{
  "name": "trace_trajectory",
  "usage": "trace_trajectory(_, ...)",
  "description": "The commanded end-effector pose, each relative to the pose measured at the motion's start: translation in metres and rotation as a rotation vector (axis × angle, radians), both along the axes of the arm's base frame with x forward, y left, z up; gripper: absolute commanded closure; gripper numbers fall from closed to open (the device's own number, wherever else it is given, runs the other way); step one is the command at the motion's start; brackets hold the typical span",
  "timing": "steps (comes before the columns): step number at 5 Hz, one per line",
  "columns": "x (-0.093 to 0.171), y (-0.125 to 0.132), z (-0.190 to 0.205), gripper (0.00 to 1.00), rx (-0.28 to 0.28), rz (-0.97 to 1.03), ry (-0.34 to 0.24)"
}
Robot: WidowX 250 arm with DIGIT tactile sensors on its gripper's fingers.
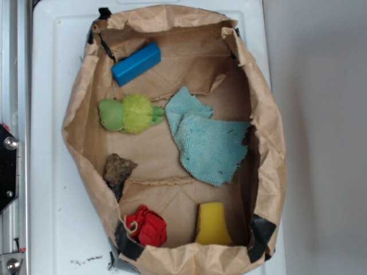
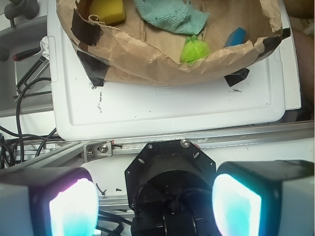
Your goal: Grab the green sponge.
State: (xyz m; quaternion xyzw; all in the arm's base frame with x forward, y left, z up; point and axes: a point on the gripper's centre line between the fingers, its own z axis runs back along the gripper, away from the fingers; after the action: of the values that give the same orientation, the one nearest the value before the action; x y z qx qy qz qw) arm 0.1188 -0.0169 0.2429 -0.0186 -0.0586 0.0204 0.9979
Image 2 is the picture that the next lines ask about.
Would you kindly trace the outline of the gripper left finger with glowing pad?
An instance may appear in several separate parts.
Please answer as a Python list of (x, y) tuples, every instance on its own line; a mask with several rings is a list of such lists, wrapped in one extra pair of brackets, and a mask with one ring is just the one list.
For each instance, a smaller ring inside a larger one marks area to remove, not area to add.
[(0, 172), (2, 236), (91, 236), (99, 197), (82, 167), (9, 168)]

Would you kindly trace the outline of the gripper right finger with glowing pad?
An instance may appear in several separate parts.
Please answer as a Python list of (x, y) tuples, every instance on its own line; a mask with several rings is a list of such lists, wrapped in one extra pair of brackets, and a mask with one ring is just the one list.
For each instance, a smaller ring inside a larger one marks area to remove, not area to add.
[(313, 236), (315, 164), (224, 162), (214, 180), (212, 206), (223, 236)]

